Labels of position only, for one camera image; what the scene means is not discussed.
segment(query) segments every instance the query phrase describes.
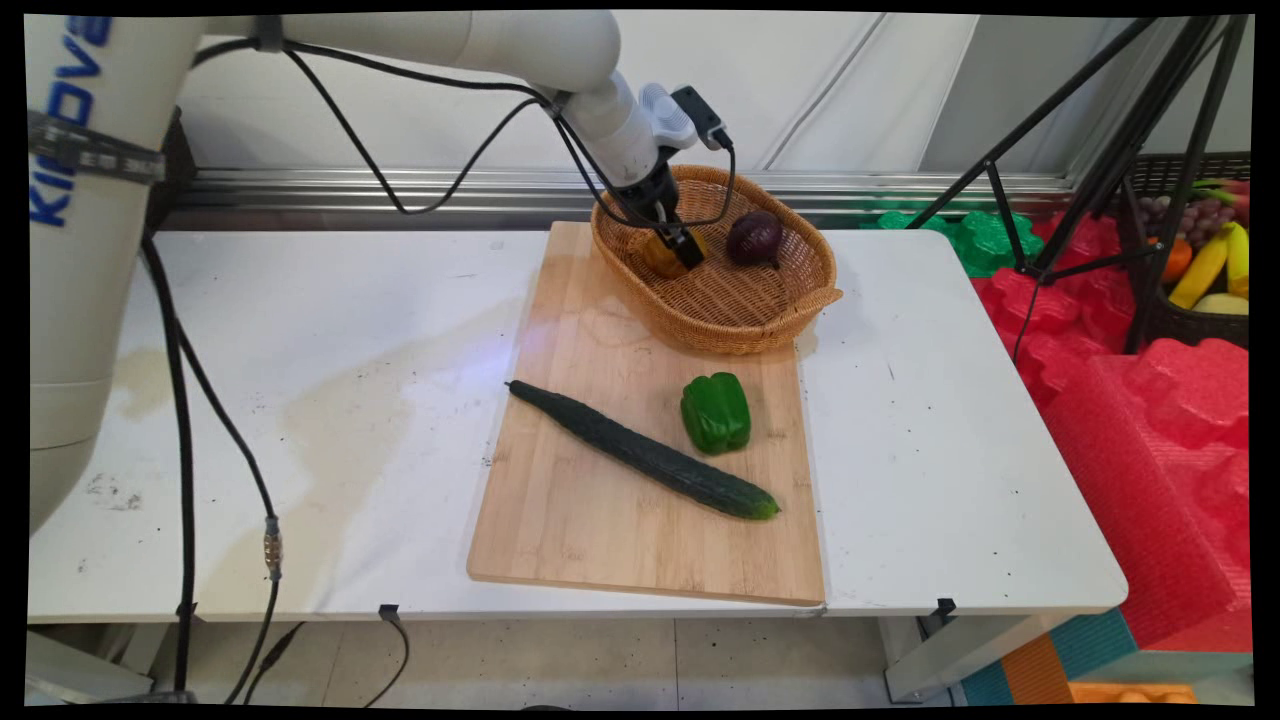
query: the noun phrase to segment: cucumber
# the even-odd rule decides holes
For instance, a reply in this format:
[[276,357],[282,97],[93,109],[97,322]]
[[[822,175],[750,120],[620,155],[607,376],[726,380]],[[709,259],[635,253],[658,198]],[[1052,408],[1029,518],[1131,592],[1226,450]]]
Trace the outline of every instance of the cucumber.
[[591,447],[708,507],[748,520],[768,520],[780,510],[759,487],[627,429],[572,397],[520,380],[507,387]]

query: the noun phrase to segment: teal mat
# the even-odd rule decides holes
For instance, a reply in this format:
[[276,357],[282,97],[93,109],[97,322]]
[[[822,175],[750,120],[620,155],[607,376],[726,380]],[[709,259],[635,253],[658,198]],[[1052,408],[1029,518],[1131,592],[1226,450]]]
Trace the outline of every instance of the teal mat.
[[1009,679],[1005,678],[1005,666],[998,660],[969,675],[960,684],[964,685],[964,697],[972,706],[1014,705],[1014,693],[1009,689]]
[[1068,680],[1138,652],[1138,643],[1119,607],[1102,615],[1079,615],[1050,632]]

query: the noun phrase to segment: stain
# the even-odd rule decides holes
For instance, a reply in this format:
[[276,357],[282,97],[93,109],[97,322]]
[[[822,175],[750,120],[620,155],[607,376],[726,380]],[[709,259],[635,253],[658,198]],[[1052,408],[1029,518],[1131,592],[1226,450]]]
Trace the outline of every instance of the stain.
[[115,510],[119,512],[142,509],[142,496],[140,493],[129,493],[128,497],[122,501],[119,483],[116,483],[114,475],[106,475],[105,473],[93,475],[93,479],[91,479],[88,486],[84,488],[84,493],[95,496],[93,505],[106,510]]
[[585,307],[579,329],[585,331],[604,347],[634,345],[652,334],[616,295]]
[[[451,332],[411,340],[355,365],[334,366],[279,405],[275,436],[288,441],[282,450],[294,459],[305,488],[280,512],[280,527],[289,546],[306,547],[308,555],[308,562],[288,565],[292,570],[285,570],[289,582],[280,587],[282,605],[323,606],[338,588],[366,582],[379,566],[383,546],[347,537],[353,523],[378,521],[369,507],[375,488],[389,482],[411,491],[448,484],[430,462],[440,441],[428,425],[461,402],[458,368],[492,356],[498,347],[499,341],[479,328],[492,327],[493,315],[516,314],[513,305],[488,306],[471,322],[460,318]],[[379,539],[394,542],[392,537]],[[210,606],[234,602],[243,592],[246,569],[257,571],[261,562],[262,529],[246,528],[221,562],[210,568],[201,600]]]
[[169,356],[163,350],[140,348],[115,361],[114,387],[129,393],[120,413],[141,420],[173,402],[169,382]]
[[118,502],[111,505],[109,510],[115,510],[116,512],[123,512],[128,510],[142,510],[142,496],[138,493],[133,493],[123,503]]

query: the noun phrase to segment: yellow object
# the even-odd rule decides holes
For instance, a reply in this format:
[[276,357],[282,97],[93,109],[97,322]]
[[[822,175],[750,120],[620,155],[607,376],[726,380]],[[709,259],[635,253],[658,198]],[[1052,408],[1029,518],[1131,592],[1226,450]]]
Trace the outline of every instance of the yellow object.
[[1248,315],[1249,301],[1230,292],[1206,295],[1193,307],[1197,313],[1216,313],[1219,315]]
[[1129,683],[1069,683],[1071,701],[1092,702],[1164,702],[1198,705],[1190,685],[1157,685]]
[[1201,247],[1201,251],[1192,259],[1190,266],[1178,281],[1178,287],[1169,293],[1170,302],[1184,310],[1190,310],[1199,302],[1201,297],[1204,297],[1210,286],[1217,279],[1217,274],[1222,272],[1222,265],[1226,264],[1226,238],[1231,233],[1230,225],[1234,224],[1222,225],[1222,229],[1217,231],[1217,234],[1204,247]]
[[[703,233],[696,228],[687,228],[687,232],[694,236],[698,249],[703,251],[703,258],[707,258],[709,252]],[[667,249],[655,232],[649,233],[649,242],[644,246],[644,264],[668,281],[676,279],[689,272],[689,268],[680,261],[680,258],[676,258],[675,252]]]
[[1226,291],[1249,299],[1249,232],[1239,223],[1224,223],[1226,232]]

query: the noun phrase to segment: green bell pepper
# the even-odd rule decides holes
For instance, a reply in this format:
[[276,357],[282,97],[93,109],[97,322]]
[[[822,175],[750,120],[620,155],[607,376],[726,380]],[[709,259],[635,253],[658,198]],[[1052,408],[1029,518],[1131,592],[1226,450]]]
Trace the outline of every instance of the green bell pepper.
[[751,413],[746,393],[733,373],[696,377],[680,400],[689,439],[707,455],[739,450],[751,439]]

